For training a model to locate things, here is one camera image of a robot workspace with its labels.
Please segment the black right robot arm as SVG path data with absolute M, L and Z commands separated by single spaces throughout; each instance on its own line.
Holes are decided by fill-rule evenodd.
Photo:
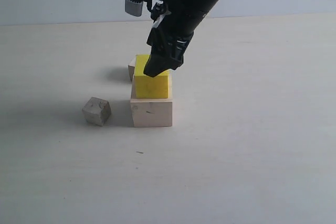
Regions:
M 152 9 L 154 24 L 147 39 L 150 57 L 143 73 L 156 77 L 184 62 L 196 27 L 219 0 L 163 0 Z

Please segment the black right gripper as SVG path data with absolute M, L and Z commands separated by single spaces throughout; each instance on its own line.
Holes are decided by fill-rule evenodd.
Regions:
M 194 30 L 218 0 L 165 0 L 168 15 L 153 25 L 148 37 L 151 53 L 143 73 L 156 77 L 176 70 L 184 63 L 184 53 Z

